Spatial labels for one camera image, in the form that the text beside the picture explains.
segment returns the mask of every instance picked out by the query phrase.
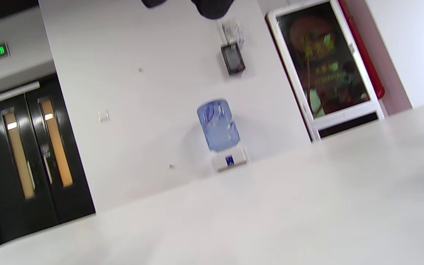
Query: glass panel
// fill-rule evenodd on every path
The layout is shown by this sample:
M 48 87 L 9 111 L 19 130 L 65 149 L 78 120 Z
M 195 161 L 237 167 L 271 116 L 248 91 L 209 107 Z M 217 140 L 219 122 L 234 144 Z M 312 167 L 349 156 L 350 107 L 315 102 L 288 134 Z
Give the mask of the glass panel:
M 18 124 L 14 112 L 4 114 L 4 121 L 6 123 L 7 134 L 9 135 L 12 151 L 14 153 L 15 164 L 19 173 L 19 179 L 21 180 L 24 197 L 26 199 L 33 198 L 34 188 L 32 186 L 32 178 L 29 173 L 27 160 L 25 159 L 24 148 L 22 147 L 21 136 L 19 134 L 19 129 L 17 128 Z
M 55 119 L 52 102 L 47 100 L 42 102 L 40 105 L 42 106 L 42 114 L 45 118 L 45 123 L 49 131 L 50 141 L 52 141 L 53 152 L 55 153 L 55 159 L 57 160 L 63 186 L 71 186 L 73 184 L 73 178 L 71 176 L 70 168 L 68 167 L 68 162 L 66 161 L 59 125 L 57 123 L 57 119 Z
M 329 2 L 278 22 L 314 118 L 370 100 Z

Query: poster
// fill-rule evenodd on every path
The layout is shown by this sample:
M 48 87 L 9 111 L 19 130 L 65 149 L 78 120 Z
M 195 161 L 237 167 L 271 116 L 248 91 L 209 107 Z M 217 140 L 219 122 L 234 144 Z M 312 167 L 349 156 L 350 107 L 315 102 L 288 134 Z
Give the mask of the poster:
M 329 2 L 277 19 L 314 118 L 370 100 Z

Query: blue water bottle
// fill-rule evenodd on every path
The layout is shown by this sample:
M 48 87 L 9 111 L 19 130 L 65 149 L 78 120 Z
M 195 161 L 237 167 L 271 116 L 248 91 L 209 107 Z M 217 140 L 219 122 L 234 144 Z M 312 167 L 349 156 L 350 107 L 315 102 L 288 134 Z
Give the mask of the blue water bottle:
M 208 102 L 197 109 L 210 151 L 221 152 L 236 146 L 240 135 L 225 99 Z

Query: dark door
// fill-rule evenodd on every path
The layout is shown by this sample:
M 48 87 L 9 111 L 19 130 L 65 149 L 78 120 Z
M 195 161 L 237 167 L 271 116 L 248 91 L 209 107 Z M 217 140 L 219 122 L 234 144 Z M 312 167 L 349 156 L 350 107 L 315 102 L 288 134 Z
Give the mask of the dark door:
M 95 213 L 59 81 L 25 96 L 60 223 Z
M 0 102 L 0 245 L 59 223 L 24 95 Z

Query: red frame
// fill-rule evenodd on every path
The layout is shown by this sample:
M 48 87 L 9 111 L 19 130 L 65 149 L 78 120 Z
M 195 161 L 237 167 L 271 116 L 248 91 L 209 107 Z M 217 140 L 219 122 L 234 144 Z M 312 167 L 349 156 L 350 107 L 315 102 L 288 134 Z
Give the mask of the red frame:
M 377 70 L 375 69 L 374 63 L 372 62 L 369 52 L 367 51 L 367 48 L 364 45 L 364 41 L 362 40 L 358 27 L 356 26 L 356 23 L 350 13 L 346 1 L 338 0 L 338 2 L 340 2 L 341 9 L 343 10 L 343 14 L 345 15 L 346 21 L 348 22 L 348 26 L 350 27 L 351 33 L 353 34 L 354 41 L 356 42 L 356 45 L 360 51 L 365 68 L 371 79 L 372 86 L 374 87 L 375 94 L 377 95 L 378 99 L 381 99 L 385 95 L 385 87 L 382 84 Z

